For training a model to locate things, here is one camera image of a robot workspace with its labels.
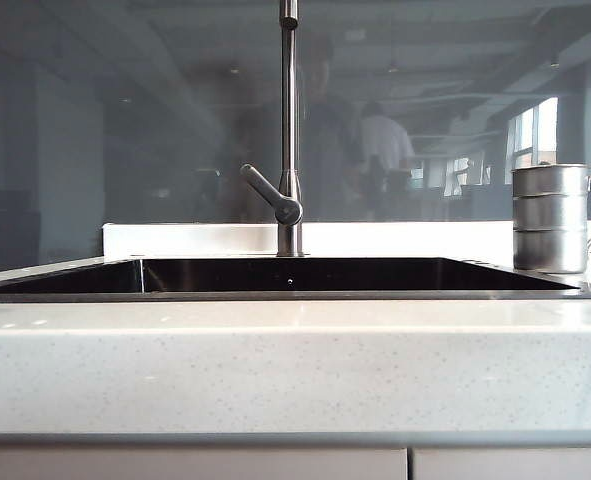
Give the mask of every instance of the sink rim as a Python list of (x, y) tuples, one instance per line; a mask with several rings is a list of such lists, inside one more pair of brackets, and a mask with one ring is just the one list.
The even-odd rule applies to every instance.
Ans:
[[(293, 260), (279, 257), (252, 257), (261, 259)], [(565, 285), (567, 289), (557, 290), (324, 290), (324, 291), (208, 291), (208, 292), (123, 292), (123, 293), (0, 293), (0, 303), (125, 303), (125, 302), (196, 302), (196, 301), (283, 301), (283, 300), (561, 300), (591, 299), (591, 284), (580, 280), (551, 277), (532, 271), (516, 270), (476, 260), (456, 260), (449, 257), (305, 257), (314, 259), (371, 259), (391, 258), (446, 259), (459, 263), (480, 266), (505, 273)], [(208, 259), (129, 259), (101, 264), (80, 266), (56, 272), (27, 275), (20, 278), (0, 280), (0, 286), (52, 278), (73, 272), (98, 269), (108, 265), (139, 263), (140, 268), (149, 260), (208, 260)]]

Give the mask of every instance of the stainless steel cup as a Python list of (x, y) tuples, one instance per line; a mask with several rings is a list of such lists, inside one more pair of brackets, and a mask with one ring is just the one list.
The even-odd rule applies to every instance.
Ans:
[(586, 165), (513, 170), (513, 264), (543, 273), (581, 273), (588, 259)]

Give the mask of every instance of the faucet spout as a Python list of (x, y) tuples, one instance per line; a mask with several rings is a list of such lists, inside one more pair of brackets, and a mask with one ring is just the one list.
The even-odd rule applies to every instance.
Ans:
[(297, 0), (281, 0), (282, 27), (282, 175), (279, 191), (251, 165), (244, 165), (245, 180), (273, 207), (277, 225), (277, 256), (301, 257), (302, 204), (299, 178), (299, 94), (295, 29), (299, 24)]
[[(295, 36), (299, 24), (297, 0), (281, 0), (279, 23), (282, 27), (282, 177), (279, 191), (299, 202), (299, 92)], [(278, 256), (303, 255), (301, 220), (294, 225), (278, 226), (277, 252)]]

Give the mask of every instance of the kitchen sink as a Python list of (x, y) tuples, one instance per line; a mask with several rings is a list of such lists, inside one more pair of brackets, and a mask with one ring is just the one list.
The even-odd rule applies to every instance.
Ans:
[(448, 258), (128, 260), (0, 281), (0, 303), (591, 298), (591, 285)]

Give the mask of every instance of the white cabinet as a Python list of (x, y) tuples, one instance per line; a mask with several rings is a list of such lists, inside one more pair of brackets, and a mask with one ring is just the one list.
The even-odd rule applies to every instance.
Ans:
[(591, 480), (591, 448), (415, 449), (414, 480)]
[(0, 480), (406, 480), (405, 450), (0, 447)]

